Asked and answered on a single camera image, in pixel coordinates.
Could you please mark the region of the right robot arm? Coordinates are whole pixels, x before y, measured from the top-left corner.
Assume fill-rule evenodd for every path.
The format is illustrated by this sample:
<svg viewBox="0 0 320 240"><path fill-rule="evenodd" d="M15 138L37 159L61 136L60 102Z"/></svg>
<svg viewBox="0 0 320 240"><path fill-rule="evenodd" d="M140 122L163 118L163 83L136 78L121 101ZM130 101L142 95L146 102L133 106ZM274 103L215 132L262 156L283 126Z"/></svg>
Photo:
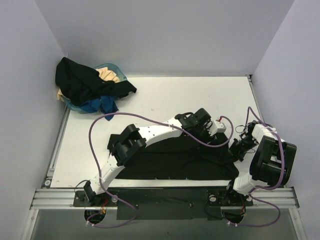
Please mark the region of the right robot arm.
<svg viewBox="0 0 320 240"><path fill-rule="evenodd" d="M248 196L255 189L276 189L289 181L297 153L295 144L277 138L277 131L258 121L248 123L228 150L234 162L243 161L249 150L257 147L247 173L231 180L223 192L229 205L236 204L241 196Z"/></svg>

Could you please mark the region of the black graphic t shirt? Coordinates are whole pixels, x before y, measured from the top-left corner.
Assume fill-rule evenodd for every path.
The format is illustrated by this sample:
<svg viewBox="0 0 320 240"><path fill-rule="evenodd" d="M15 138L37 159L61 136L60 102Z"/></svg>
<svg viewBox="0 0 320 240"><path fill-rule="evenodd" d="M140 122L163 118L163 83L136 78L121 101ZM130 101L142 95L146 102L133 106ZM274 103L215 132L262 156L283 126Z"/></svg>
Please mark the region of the black graphic t shirt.
<svg viewBox="0 0 320 240"><path fill-rule="evenodd" d="M182 135L146 147L117 179L214 181L232 180L238 175L228 145L206 147Z"/></svg>

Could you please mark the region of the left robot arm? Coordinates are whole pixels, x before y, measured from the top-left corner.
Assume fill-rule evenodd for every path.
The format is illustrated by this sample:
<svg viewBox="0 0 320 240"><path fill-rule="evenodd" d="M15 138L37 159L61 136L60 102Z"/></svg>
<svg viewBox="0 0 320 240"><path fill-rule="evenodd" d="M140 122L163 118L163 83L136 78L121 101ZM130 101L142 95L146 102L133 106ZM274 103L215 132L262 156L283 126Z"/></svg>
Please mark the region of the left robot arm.
<svg viewBox="0 0 320 240"><path fill-rule="evenodd" d="M128 125L111 143L109 156L98 174L84 185L85 200L91 206L98 206L103 193L110 183L126 167L133 165L146 147L160 141L180 137L183 133L193 136L201 142L217 133L223 133L226 126L220 119L211 120L204 108L196 113L181 113L155 125L136 127Z"/></svg>

